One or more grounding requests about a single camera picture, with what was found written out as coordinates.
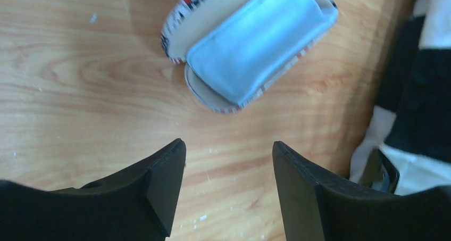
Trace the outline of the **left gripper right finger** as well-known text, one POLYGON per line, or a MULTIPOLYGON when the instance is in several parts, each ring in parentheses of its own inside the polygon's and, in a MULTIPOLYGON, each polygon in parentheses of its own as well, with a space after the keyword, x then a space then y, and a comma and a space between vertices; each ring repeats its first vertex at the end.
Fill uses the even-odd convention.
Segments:
POLYGON ((450 240, 450 187, 406 196, 351 182, 281 141, 274 174, 287 240, 450 240))

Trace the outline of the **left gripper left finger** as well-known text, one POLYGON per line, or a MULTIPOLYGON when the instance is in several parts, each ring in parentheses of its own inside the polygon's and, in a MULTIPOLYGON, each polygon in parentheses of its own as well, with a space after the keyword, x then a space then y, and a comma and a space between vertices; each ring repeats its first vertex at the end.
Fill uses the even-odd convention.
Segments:
POLYGON ((81 188, 43 191, 1 181, 1 240, 165 240, 186 165, 175 139, 81 188))

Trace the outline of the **blue cleaning cloth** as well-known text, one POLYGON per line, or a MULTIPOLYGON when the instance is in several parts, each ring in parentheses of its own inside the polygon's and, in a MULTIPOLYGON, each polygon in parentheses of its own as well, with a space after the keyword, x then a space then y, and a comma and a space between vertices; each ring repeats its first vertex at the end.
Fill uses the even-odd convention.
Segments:
POLYGON ((187 85, 211 109, 245 107, 338 15, 333 0, 249 0, 188 50, 187 85))

